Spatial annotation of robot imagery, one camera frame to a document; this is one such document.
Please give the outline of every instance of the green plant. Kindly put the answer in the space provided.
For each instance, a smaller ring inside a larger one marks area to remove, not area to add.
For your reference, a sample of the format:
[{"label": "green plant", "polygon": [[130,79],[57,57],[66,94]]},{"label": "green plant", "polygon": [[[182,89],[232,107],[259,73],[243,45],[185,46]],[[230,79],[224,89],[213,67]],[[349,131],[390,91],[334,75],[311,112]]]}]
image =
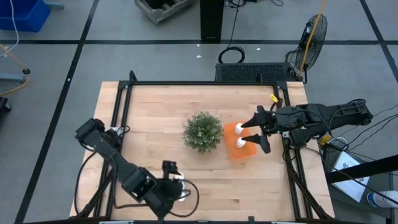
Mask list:
[{"label": "green plant", "polygon": [[212,152],[223,137],[221,121],[209,112],[200,112],[188,119],[182,133],[184,143],[200,154]]}]

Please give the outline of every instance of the orange container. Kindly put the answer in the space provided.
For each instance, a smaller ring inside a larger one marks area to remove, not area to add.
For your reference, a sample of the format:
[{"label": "orange container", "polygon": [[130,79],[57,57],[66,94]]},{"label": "orange container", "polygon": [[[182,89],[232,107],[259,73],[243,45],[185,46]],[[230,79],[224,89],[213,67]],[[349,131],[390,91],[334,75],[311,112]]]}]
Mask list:
[{"label": "orange container", "polygon": [[253,156],[257,153],[256,144],[253,142],[246,142],[242,148],[236,147],[236,141],[239,138],[250,136],[251,133],[248,128],[244,128],[241,134],[235,134],[235,126],[238,123],[244,123],[245,121],[237,121],[235,123],[224,124],[224,141],[225,146],[228,150],[229,156],[232,159],[245,159],[249,156]]}]

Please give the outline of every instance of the gray floor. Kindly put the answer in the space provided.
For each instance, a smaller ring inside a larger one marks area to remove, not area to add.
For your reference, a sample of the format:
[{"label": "gray floor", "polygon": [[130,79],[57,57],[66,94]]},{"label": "gray floor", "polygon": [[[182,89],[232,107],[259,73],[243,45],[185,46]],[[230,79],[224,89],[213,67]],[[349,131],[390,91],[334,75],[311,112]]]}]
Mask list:
[{"label": "gray floor", "polygon": [[[63,1],[64,10],[54,9],[42,30],[21,32],[22,40],[79,40],[93,0]],[[398,40],[398,2],[367,1],[385,40]],[[247,3],[239,10],[234,39],[298,40],[303,26],[319,10],[321,1],[285,0],[276,7],[269,0]],[[200,38],[199,5],[195,4],[155,26],[132,0],[99,0],[88,40],[187,40]],[[234,9],[224,10],[223,39],[229,39]],[[327,40],[377,40],[357,0],[334,0],[326,4]],[[1,40],[14,39],[13,31],[0,30]],[[281,62],[295,45],[239,45],[245,62]],[[55,130],[49,153],[30,203],[25,222],[67,218],[83,149],[74,132],[93,115],[102,81],[125,80],[133,69],[139,80],[214,80],[218,54],[225,45],[84,45]],[[398,59],[398,45],[389,45]],[[13,223],[42,148],[44,137],[70,69],[76,45],[21,44],[14,53],[32,73],[28,85],[7,95],[12,111],[0,125],[0,216]],[[225,55],[235,62],[239,55]],[[0,72],[21,72],[9,58],[0,58]],[[398,102],[398,84],[380,45],[325,45],[309,71],[306,92],[309,102],[338,104],[365,98],[373,113]],[[0,82],[0,92],[15,83]],[[375,122],[397,113],[389,111]],[[397,121],[355,149],[375,159],[396,154],[393,136]],[[353,139],[363,128],[345,135]],[[343,220],[383,223],[384,219],[333,202],[336,216]]]}]

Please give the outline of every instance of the wooden tabletop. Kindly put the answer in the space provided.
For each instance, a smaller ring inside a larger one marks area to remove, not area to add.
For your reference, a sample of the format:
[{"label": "wooden tabletop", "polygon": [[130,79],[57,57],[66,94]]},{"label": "wooden tabletop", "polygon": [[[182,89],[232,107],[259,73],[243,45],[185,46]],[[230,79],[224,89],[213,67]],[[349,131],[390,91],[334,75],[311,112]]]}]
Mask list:
[{"label": "wooden tabletop", "polygon": [[[103,82],[98,97],[95,118],[102,120],[107,128],[111,122],[117,87],[117,82]],[[288,87],[292,105],[307,103],[302,83],[288,83]],[[294,220],[279,135],[269,137],[270,154],[264,154],[257,147],[257,154],[243,161],[231,160],[223,142],[211,154],[201,155],[184,146],[182,140],[183,125],[192,115],[209,111],[223,123],[248,120],[257,105],[270,108],[271,93],[271,86],[133,86],[127,119],[131,131],[124,137],[122,155],[129,162],[146,167],[156,177],[162,176],[163,160],[176,161],[178,170],[200,191],[200,204],[192,216],[177,218],[167,215],[166,220],[244,221],[248,216],[254,216],[258,221]],[[260,129],[251,128],[251,132],[259,133]],[[316,148],[316,142],[310,142],[309,147]],[[309,191],[325,211],[334,216],[319,155],[302,150],[302,160]],[[78,191],[80,209],[98,188],[102,165],[103,159],[95,155],[83,170]],[[297,192],[301,216],[305,217],[302,194],[298,188]],[[107,197],[108,193],[104,196],[102,214]],[[195,191],[192,190],[192,196],[185,202],[174,203],[173,212],[189,213],[195,200]],[[119,184],[116,201],[118,205],[135,203]],[[144,207],[113,209],[112,219],[157,218],[149,208]]]}]

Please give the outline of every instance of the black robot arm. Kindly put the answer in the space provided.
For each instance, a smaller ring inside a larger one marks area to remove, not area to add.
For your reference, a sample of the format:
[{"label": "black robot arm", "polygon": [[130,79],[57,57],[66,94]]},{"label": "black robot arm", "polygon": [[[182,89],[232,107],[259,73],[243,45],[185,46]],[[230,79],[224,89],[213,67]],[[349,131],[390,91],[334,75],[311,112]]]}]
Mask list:
[{"label": "black robot arm", "polygon": [[269,153],[271,149],[267,136],[271,134],[289,132],[290,145],[302,147],[315,136],[322,136],[345,125],[367,125],[372,118],[364,100],[335,106],[314,103],[285,106],[275,112],[258,106],[257,113],[242,128],[259,126],[262,134],[248,136],[243,140],[260,144],[262,150]]},{"label": "black robot arm", "polygon": [[169,174],[179,174],[175,162],[163,161],[164,176],[156,179],[147,169],[126,161],[120,154],[120,138],[116,131],[105,131],[98,119],[88,120],[76,131],[77,140],[91,146],[114,169],[122,188],[137,202],[145,201],[160,219],[173,208],[174,201],[182,194],[183,185]]}]

